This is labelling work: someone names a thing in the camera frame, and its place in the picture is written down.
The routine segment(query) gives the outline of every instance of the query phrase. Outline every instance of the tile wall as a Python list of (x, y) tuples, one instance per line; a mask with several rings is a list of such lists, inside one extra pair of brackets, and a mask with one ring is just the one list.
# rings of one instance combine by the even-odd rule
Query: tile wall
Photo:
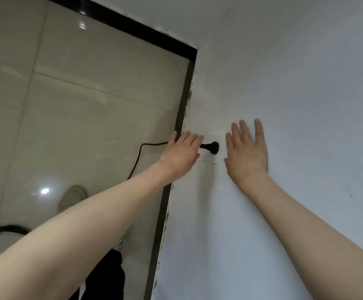
[[(124, 181), (140, 144), (172, 132), (187, 65), (46, 0), (0, 0), (0, 224), (35, 228), (68, 187)], [(162, 150), (145, 147), (136, 172)], [(127, 235), (126, 300), (144, 295), (161, 194)], [(0, 252), (16, 240), (1, 235)]]

